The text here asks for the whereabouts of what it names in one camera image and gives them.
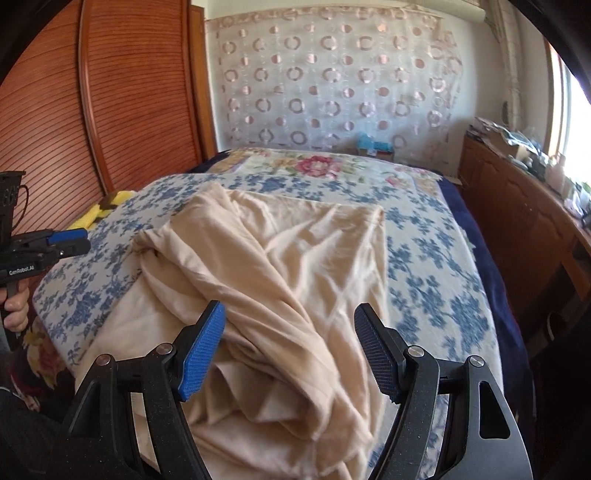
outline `curtain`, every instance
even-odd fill
[[[355,151],[455,171],[447,135],[463,73],[444,20],[413,8],[275,9],[208,23],[223,148]]]

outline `beige cloth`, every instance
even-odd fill
[[[353,327],[369,302],[386,319],[384,211],[231,191],[212,183],[134,243],[142,275],[76,372],[144,356],[209,300],[227,325],[201,392],[183,408],[212,478],[358,479],[382,395]],[[138,443],[155,462],[141,401]]]

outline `blue floral bedspread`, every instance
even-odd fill
[[[502,388],[495,326],[464,234],[440,192],[424,185],[428,180],[424,173],[413,175],[405,168],[387,172],[389,181],[364,183],[335,175],[265,174],[249,171],[248,166],[234,173],[157,180],[90,233],[88,255],[64,260],[48,273],[35,292],[35,308],[62,357],[70,366],[76,365],[113,305],[139,275],[137,257],[130,249],[133,235],[165,224],[211,181],[229,189],[321,202],[377,203],[384,207],[387,219],[391,326],[407,343],[419,344],[438,358],[463,362],[471,354],[482,356]],[[393,181],[392,176],[405,184]],[[440,397],[424,476],[434,471],[437,462],[446,403]],[[379,457],[395,413],[395,406],[387,409],[370,468]]]

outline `navy blue blanket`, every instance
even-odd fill
[[[505,398],[511,410],[519,413],[519,429],[526,445],[530,447],[534,435],[532,373],[521,331],[509,307],[505,283],[486,246],[478,224],[468,211],[457,187],[445,179],[439,183],[439,186],[457,224],[465,230],[468,239],[476,247],[474,249],[476,268],[491,305],[499,340]]]

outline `window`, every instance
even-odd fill
[[[577,79],[568,70],[566,83],[568,114],[564,138],[564,171],[573,181],[591,184],[591,105]]]
[[[577,183],[591,184],[589,129],[591,105],[577,79],[546,42],[550,66],[550,117],[544,151],[566,156],[565,173]]]

